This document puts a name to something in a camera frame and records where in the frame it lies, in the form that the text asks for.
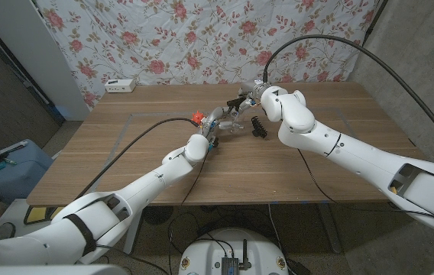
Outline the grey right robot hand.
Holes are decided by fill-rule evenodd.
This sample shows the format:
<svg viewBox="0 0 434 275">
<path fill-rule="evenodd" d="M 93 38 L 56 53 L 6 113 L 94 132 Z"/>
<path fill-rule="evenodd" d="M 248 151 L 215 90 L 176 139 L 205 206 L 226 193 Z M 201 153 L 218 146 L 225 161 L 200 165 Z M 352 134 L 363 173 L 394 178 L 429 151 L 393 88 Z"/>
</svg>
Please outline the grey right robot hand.
<svg viewBox="0 0 434 275">
<path fill-rule="evenodd" d="M 239 105 L 239 111 L 243 112 L 250 107 L 259 105 L 262 94 L 269 86 L 270 83 L 259 79 L 242 82 L 238 90 L 238 97 L 243 99 Z"/>
</svg>

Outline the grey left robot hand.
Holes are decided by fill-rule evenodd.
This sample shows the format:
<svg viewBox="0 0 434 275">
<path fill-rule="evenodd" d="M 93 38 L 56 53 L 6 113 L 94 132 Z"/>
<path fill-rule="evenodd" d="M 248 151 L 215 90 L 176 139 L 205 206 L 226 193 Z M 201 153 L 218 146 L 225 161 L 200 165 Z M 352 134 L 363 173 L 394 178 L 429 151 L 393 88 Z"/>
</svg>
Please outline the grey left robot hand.
<svg viewBox="0 0 434 275">
<path fill-rule="evenodd" d="M 218 130 L 236 132 L 244 128 L 238 122 L 240 113 L 232 107 L 217 107 L 201 120 L 199 133 L 208 141 L 215 137 Z"/>
</svg>

